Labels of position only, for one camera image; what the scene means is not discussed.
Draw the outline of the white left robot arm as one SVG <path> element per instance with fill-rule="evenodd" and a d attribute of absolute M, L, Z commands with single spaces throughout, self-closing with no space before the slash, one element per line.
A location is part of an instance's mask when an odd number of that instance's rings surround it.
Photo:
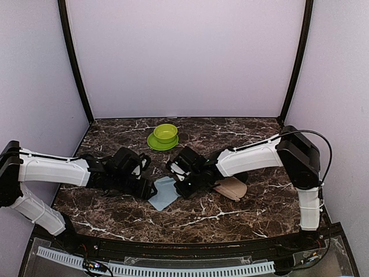
<path fill-rule="evenodd" d="M 75 158 L 40 154 L 10 141 L 1 152 L 1 207 L 9 207 L 38 224 L 69 252 L 81 247 L 67 216 L 52 209 L 35 196 L 26 182 L 52 182 L 82 188 L 116 190 L 149 200 L 157 194 L 151 180 L 142 173 L 151 163 L 149 156 L 122 147 L 114 155 L 96 158 L 84 154 Z"/>

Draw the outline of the light blue cloth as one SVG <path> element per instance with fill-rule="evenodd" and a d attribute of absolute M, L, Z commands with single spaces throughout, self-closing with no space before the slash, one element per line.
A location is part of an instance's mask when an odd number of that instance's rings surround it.
<path fill-rule="evenodd" d="M 174 187 L 175 182 L 174 178 L 168 176 L 154 182 L 157 194 L 148 201 L 157 211 L 162 211 L 180 196 Z"/>

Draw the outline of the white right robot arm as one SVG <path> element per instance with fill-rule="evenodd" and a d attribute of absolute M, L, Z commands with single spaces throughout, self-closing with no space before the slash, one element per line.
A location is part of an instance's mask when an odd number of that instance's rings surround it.
<path fill-rule="evenodd" d="M 299 250 L 307 250 L 317 240 L 323 205 L 322 187 L 326 174 L 321 173 L 318 147 L 305 135 L 313 130 L 298 130 L 289 125 L 280 134 L 242 147 L 228 147 L 206 158 L 190 147 L 184 147 L 167 163 L 167 169 L 179 180 L 176 191 L 185 199 L 204 187 L 216 187 L 228 177 L 268 167 L 285 169 L 298 192 L 301 233 L 294 238 Z"/>

